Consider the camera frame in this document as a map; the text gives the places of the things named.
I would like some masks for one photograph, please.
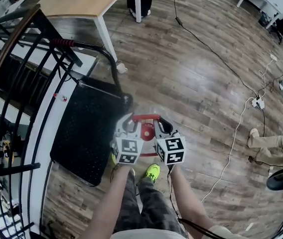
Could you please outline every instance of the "black railing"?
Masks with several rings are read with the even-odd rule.
[[[12,22],[15,22],[22,18],[18,24],[12,24]],[[26,33],[32,29],[32,31],[35,30],[36,33]],[[25,40],[27,38],[33,38],[31,44],[26,44]],[[8,91],[5,92],[5,100],[3,104],[2,111],[0,112],[0,159],[3,159],[3,154],[5,152],[5,157],[7,157],[7,164],[6,167],[3,167],[3,164],[0,163],[0,218],[4,221],[5,228],[0,228],[0,238],[5,238],[4,235],[5,232],[7,232],[9,238],[16,238],[20,235],[25,236],[25,231],[31,226],[34,225],[34,222],[30,220],[29,217],[29,211],[28,213],[28,221],[27,224],[25,223],[25,220],[22,218],[22,208],[29,209],[29,197],[30,197],[30,187],[31,187],[31,178],[32,178],[32,171],[34,169],[37,169],[40,167],[40,163],[35,162],[36,158],[36,149],[33,152],[32,161],[30,164],[25,164],[25,154],[27,150],[28,141],[30,138],[31,130],[33,127],[33,124],[35,122],[36,115],[39,111],[40,105],[42,103],[42,100],[48,90],[48,87],[50,83],[52,82],[55,74],[57,71],[60,70],[60,68],[64,68],[67,73],[65,73],[60,81],[60,84],[58,85],[56,89],[56,93],[58,93],[59,89],[61,88],[65,77],[67,75],[70,75],[69,71],[71,70],[72,66],[76,64],[77,66],[81,66],[82,62],[81,60],[76,56],[76,54],[73,52],[73,50],[69,46],[55,46],[51,40],[53,39],[61,39],[61,36],[59,33],[55,30],[55,28],[51,25],[51,23],[48,21],[48,19],[44,16],[44,14],[41,12],[39,5],[36,5],[33,8],[25,8],[17,10],[11,14],[5,15],[4,17],[0,18],[0,41],[3,44],[3,47],[0,51],[0,77],[1,77],[1,71],[5,67],[4,60],[14,54],[14,48],[16,45],[28,47],[28,51],[24,58],[22,58],[22,61],[18,68],[15,70],[15,75],[13,77],[13,81],[10,83],[10,88]],[[40,43],[50,43],[49,48],[43,48],[38,47]],[[35,50],[45,50],[46,54],[43,56],[41,61],[37,62],[37,67],[35,69],[35,74],[32,75],[32,77],[29,79],[28,84],[23,84],[21,86],[20,79],[23,77],[25,70],[27,68],[27,65],[29,63],[29,59],[34,53]],[[18,142],[20,141],[20,137],[18,136],[18,130],[19,126],[21,126],[21,118],[23,116],[23,112],[25,110],[26,105],[30,102],[30,99],[32,97],[33,92],[37,89],[37,85],[39,84],[39,77],[42,72],[42,69],[49,59],[50,55],[54,55],[54,58],[56,59],[56,65],[53,68],[53,70],[50,72],[49,76],[45,79],[46,81],[43,84],[42,88],[40,88],[39,98],[37,99],[36,104],[34,105],[34,109],[32,110],[32,113],[30,115],[30,120],[28,124],[28,128],[25,133],[25,137],[23,139],[23,145],[19,148],[19,158],[20,158],[20,164],[18,166],[12,166],[12,162],[14,159],[14,153],[16,152],[18,148]],[[65,60],[68,61],[67,68],[65,68]],[[18,97],[17,100],[13,100],[14,92],[18,89],[22,88],[22,96]],[[16,119],[14,122],[12,122],[12,128],[8,131],[6,126],[6,119],[5,115],[7,114],[8,108],[11,105],[11,102],[15,101],[15,103],[18,103],[17,108],[18,112],[16,115]],[[52,98],[50,102],[50,106],[52,106],[54,102],[54,99]],[[8,136],[10,139],[9,145],[7,147],[4,147],[3,145],[3,137],[5,134],[5,137]],[[30,180],[28,185],[28,193],[27,193],[27,207],[22,206],[21,200],[22,200],[22,178],[23,173],[25,171],[30,171]],[[20,221],[17,222],[14,219],[14,204],[12,202],[12,174],[19,173],[19,192],[18,192],[18,214],[20,215]],[[8,185],[7,187],[7,194],[8,194],[8,212],[3,211],[2,207],[2,200],[1,200],[1,194],[2,191],[5,190],[5,187],[3,186],[5,184],[5,180],[3,177],[8,176]],[[7,224],[5,217],[8,215],[8,213],[12,216],[12,223]],[[13,233],[10,233],[9,229],[14,228]]]

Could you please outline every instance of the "wire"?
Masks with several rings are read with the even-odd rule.
[[[178,221],[179,221],[179,214],[178,214],[178,212],[177,212],[177,210],[176,210],[176,208],[175,208],[175,205],[174,205],[173,199],[172,199],[172,184],[171,184],[171,187],[170,187],[170,183],[169,183],[170,174],[171,174],[171,172],[172,172],[172,170],[173,170],[174,167],[175,167],[175,165],[171,165],[170,167],[168,166],[169,171],[168,171],[168,173],[167,173],[167,185],[168,185],[168,190],[169,190],[169,199],[170,199],[172,208],[173,208],[173,210],[175,211],[175,213],[176,213],[176,215],[177,215],[177,217],[178,217]],[[185,230],[185,233],[186,233],[186,235],[187,235],[187,238],[189,238],[188,231],[187,231],[185,225],[184,225],[184,224],[182,224],[182,225],[183,225],[183,227],[184,227],[184,230]]]
[[[250,99],[254,99],[254,98],[253,98],[253,97],[249,97],[249,98],[246,100],[246,102],[245,102],[245,107],[244,107],[242,113],[240,114],[239,123],[238,123],[238,125],[237,125],[237,127],[236,127],[236,129],[235,129],[235,135],[234,135],[234,137],[233,137],[232,146],[231,146],[231,149],[230,149],[230,152],[229,152],[228,163],[227,163],[227,164],[225,165],[225,167],[222,169],[222,172],[221,172],[221,175],[220,175],[219,179],[218,179],[218,180],[215,182],[215,184],[212,186],[212,188],[211,188],[211,190],[209,191],[209,193],[203,197],[203,199],[201,200],[201,202],[203,202],[203,201],[205,200],[205,198],[213,191],[213,189],[215,188],[215,186],[217,185],[217,183],[221,180],[222,175],[223,175],[223,172],[225,171],[225,169],[227,168],[227,166],[230,164],[231,152],[232,152],[232,150],[233,150],[233,146],[235,145],[235,140],[236,140],[236,135],[237,135],[237,129],[238,129],[239,125],[240,125],[242,114],[243,114],[243,113],[245,112],[245,110],[246,110],[247,102],[248,102]]]
[[[60,72],[60,68],[61,66],[58,68],[58,74],[59,74],[59,77],[61,79],[61,72]],[[70,76],[70,78],[68,78],[67,80],[64,80],[64,82],[68,82],[70,79],[72,79],[72,77]]]
[[[272,60],[267,64],[266,70],[265,70],[264,73],[263,73],[262,71],[258,71],[259,76],[260,76],[260,77],[263,77],[263,80],[264,80],[264,93],[263,93],[263,95],[261,96],[261,98],[264,97],[265,94],[266,94],[266,77],[265,77],[265,74],[267,73],[268,66],[269,66],[273,61],[274,61],[274,59],[272,59]]]
[[[180,20],[180,19],[178,18],[178,16],[177,16],[176,0],[173,0],[173,4],[174,4],[174,7],[175,7],[175,15],[176,15],[176,20],[177,20],[178,24],[179,24],[183,29],[185,29],[187,32],[189,32],[190,34],[192,34],[199,42],[201,42],[203,45],[205,45],[205,46],[206,46],[212,53],[214,53],[218,58],[220,58],[220,60],[239,78],[239,80],[242,82],[242,84],[243,84],[246,88],[248,88],[249,90],[251,90],[251,91],[255,94],[256,97],[258,97],[257,94],[256,94],[256,92],[255,92],[253,89],[251,89],[249,86],[247,86],[247,85],[243,82],[243,80],[241,79],[241,77],[239,76],[239,74],[238,74],[236,71],[234,71],[234,70],[222,59],[222,57],[220,57],[215,51],[213,51],[213,50],[210,48],[210,46],[209,46],[208,44],[206,44],[206,43],[204,43],[202,40],[200,40],[193,32],[191,32],[190,30],[188,30],[186,27],[183,26],[181,20]]]
[[[266,134],[266,116],[265,116],[265,111],[263,109],[262,110],[262,113],[263,113],[263,137],[265,137],[265,134]]]
[[[203,235],[205,235],[207,237],[210,237],[210,238],[213,238],[213,239],[225,239],[225,238],[223,238],[223,237],[221,237],[221,236],[219,236],[219,235],[209,231],[208,229],[205,229],[205,228],[203,228],[203,227],[201,227],[201,226],[197,225],[196,223],[193,223],[193,222],[191,222],[189,220],[178,218],[178,221],[180,223],[182,223],[182,224],[185,223],[185,224],[193,227],[194,229],[196,229],[197,231],[201,232]]]
[[[282,76],[283,76],[283,74],[280,75],[279,77],[274,78],[271,82],[268,82],[268,84],[266,84],[263,88],[259,89],[258,92],[257,92],[257,93],[258,93],[258,96],[260,96],[260,95],[259,95],[259,92],[262,91],[263,89],[265,90],[265,88],[266,88],[268,85],[270,85],[270,84],[272,84],[272,85],[271,85],[271,87],[269,88],[269,91],[272,93],[273,90],[275,89],[275,80],[280,79]]]
[[[252,162],[255,162],[257,165],[262,165],[262,164],[265,164],[265,165],[268,165],[268,166],[277,166],[277,167],[283,167],[283,165],[270,165],[268,163],[265,163],[263,161],[257,161],[257,155],[255,158],[253,158],[252,156],[249,156],[248,160],[250,163]]]

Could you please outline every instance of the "black cable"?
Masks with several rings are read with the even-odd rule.
[[[268,166],[283,167],[283,165],[270,165],[270,164],[265,163],[265,162],[263,162],[263,161],[257,161],[257,155],[256,155],[256,158],[253,158],[252,156],[249,156],[248,160],[250,161],[250,163],[255,162],[257,165],[265,164],[265,165],[268,165]]]
[[[53,57],[54,57],[56,63],[59,63],[58,56],[56,55],[56,52],[55,52],[54,49],[55,49],[54,44],[52,44],[52,42],[50,42],[50,43],[49,43],[49,50],[51,51],[51,53],[52,53],[52,55],[53,55]],[[69,72],[69,71],[71,71],[71,70],[67,70],[67,68],[65,67],[65,65],[67,65],[67,63],[62,62],[61,65],[58,67],[58,75],[59,75],[60,79],[61,79],[60,67],[62,67],[63,70],[65,71],[65,73],[67,73],[68,76],[69,76],[70,78],[72,78],[72,80],[78,85],[78,84],[79,84],[79,81],[78,81],[76,78],[74,78],[73,76],[71,76],[71,74],[70,74],[70,72]]]
[[[268,84],[266,84],[263,88],[259,89],[258,90],[258,96],[259,96],[259,91],[264,90],[269,84],[272,84],[271,87],[270,87],[270,92],[273,92],[273,90],[275,89],[275,80],[280,79],[282,76],[283,76],[283,74],[280,75],[277,78],[274,78],[271,82],[268,82]]]
[[[58,73],[59,73],[59,76],[60,76],[60,79],[61,79],[61,75],[60,75],[60,67],[58,68]],[[72,79],[72,77],[70,77],[70,78],[68,78],[67,80],[65,80],[64,82],[68,82],[70,79]]]
[[[266,134],[266,116],[265,116],[265,111],[263,109],[262,110],[262,113],[263,113],[263,137],[265,137],[265,134]]]
[[[175,213],[177,215],[177,219],[179,220],[179,214],[178,214],[178,212],[177,212],[177,210],[175,208],[175,205],[173,204],[173,200],[172,200],[172,184],[171,184],[171,187],[170,187],[170,183],[169,183],[170,174],[172,172],[172,169],[174,168],[174,165],[168,166],[168,168],[169,168],[169,171],[167,173],[167,184],[168,184],[168,190],[169,190],[169,199],[170,199],[172,208],[173,208],[173,210],[175,211]],[[184,227],[184,230],[185,230],[185,233],[187,235],[187,238],[189,238],[188,231],[187,231],[185,225],[184,224],[182,224],[182,225]]]
[[[191,227],[193,227],[194,229],[196,229],[197,231],[201,232],[202,234],[204,234],[205,236],[208,236],[210,238],[213,238],[213,239],[224,239],[223,237],[209,231],[208,229],[205,229],[199,225],[197,225],[196,223],[193,223],[189,220],[186,220],[186,219],[180,219],[178,218],[178,221],[181,222],[182,224],[185,223]]]
[[[175,15],[176,15],[176,18],[175,18],[175,19],[177,20],[178,24],[179,24],[183,29],[185,29],[187,32],[191,33],[199,42],[201,42],[202,44],[204,44],[205,46],[207,46],[208,49],[209,49],[212,53],[214,53],[218,58],[220,58],[220,60],[239,78],[239,80],[242,82],[242,84],[243,84],[246,88],[248,88],[249,90],[251,90],[251,91],[255,94],[256,97],[258,97],[257,94],[256,94],[256,92],[255,92],[253,89],[251,89],[249,86],[247,86],[247,85],[243,82],[243,80],[241,79],[241,77],[239,76],[239,74],[237,74],[236,71],[234,71],[234,70],[222,59],[222,57],[220,57],[216,52],[214,52],[214,51],[210,48],[210,46],[209,46],[208,44],[206,44],[206,43],[204,43],[202,40],[200,40],[193,32],[191,32],[190,30],[188,30],[186,27],[183,26],[182,21],[181,21],[180,18],[177,16],[176,0],[173,0],[173,5],[174,5],[174,7],[175,7]]]

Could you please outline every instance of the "white plug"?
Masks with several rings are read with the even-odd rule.
[[[262,109],[262,110],[265,108],[265,102],[264,102],[261,98],[259,98],[259,99],[254,98],[254,99],[251,101],[251,105],[252,105],[253,107],[259,107],[259,108]]]
[[[270,57],[274,60],[274,61],[278,61],[277,57],[275,55],[270,54]]]

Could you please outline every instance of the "khaki pants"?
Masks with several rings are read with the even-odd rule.
[[[283,166],[283,156],[273,157],[268,148],[283,147],[283,136],[269,136],[269,137],[253,137],[250,135],[248,140],[249,148],[260,148],[257,161],[267,163],[269,165]]]

